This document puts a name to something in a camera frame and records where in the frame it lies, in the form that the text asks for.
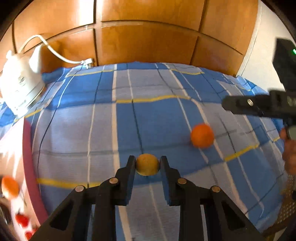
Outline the right hand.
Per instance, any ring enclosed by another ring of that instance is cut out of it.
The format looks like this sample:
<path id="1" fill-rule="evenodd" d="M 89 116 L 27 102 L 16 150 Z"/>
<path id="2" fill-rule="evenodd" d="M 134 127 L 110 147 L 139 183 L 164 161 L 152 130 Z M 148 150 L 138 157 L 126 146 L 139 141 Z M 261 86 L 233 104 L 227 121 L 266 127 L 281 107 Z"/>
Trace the right hand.
<path id="1" fill-rule="evenodd" d="M 285 170 L 289 175 L 296 175 L 296 141 L 288 138 L 285 128 L 280 131 L 280 138 L 284 141 Z"/>

